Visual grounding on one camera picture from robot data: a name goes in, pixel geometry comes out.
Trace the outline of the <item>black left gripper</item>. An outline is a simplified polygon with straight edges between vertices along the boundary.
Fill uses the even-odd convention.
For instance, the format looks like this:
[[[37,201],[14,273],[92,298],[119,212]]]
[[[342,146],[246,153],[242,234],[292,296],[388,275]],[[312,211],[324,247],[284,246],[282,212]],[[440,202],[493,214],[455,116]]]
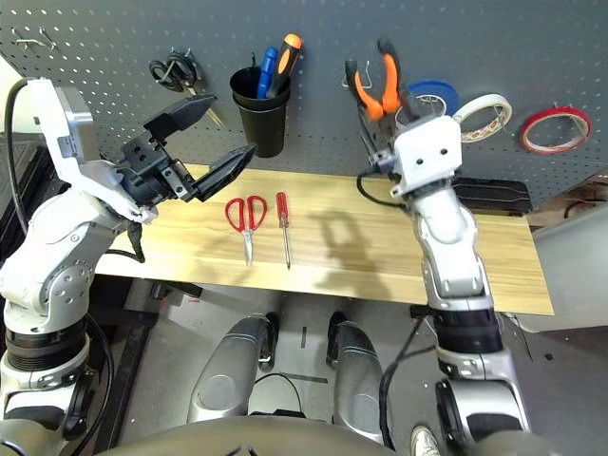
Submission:
[[[212,198],[232,183],[253,159],[257,146],[247,144],[215,161],[208,172],[194,182],[183,163],[166,152],[164,140],[197,123],[217,97],[199,94],[181,99],[143,123],[151,135],[140,135],[121,148],[124,161],[121,185],[140,206],[156,206],[165,200],[201,202]]]

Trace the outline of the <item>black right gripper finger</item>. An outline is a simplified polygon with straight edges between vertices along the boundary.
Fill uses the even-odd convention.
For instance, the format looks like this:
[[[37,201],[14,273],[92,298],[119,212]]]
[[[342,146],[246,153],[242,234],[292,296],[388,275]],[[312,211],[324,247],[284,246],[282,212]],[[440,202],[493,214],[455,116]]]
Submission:
[[[371,121],[367,116],[359,116],[359,137],[369,155],[388,155],[393,153],[394,119],[383,117]]]
[[[418,100],[409,94],[405,94],[401,97],[402,110],[405,119],[408,122],[415,122],[422,117],[422,111],[419,106]]]

